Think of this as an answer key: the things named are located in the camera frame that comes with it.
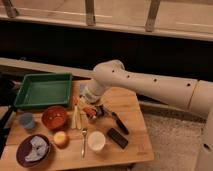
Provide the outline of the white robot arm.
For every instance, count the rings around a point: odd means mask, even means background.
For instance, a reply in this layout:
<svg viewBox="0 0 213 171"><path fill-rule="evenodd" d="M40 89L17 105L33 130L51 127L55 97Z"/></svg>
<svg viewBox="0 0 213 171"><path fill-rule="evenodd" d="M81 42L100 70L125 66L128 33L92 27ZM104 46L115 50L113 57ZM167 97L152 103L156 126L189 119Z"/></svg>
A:
<svg viewBox="0 0 213 171"><path fill-rule="evenodd" d="M126 88L206 117L195 171L213 171L213 82L129 72L120 60L110 60L94 67L83 98L95 103L110 87Z"/></svg>

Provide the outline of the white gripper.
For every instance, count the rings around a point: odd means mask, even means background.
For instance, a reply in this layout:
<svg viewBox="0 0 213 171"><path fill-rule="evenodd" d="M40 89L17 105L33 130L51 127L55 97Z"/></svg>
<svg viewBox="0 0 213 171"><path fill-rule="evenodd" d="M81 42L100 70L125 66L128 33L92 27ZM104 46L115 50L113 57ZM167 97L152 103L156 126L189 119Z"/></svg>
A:
<svg viewBox="0 0 213 171"><path fill-rule="evenodd" d="M83 109L87 106L87 103L96 103L101 96L105 93L106 88L102 86L100 83L91 79L83 89L83 97L78 99L77 106L79 109Z"/></svg>

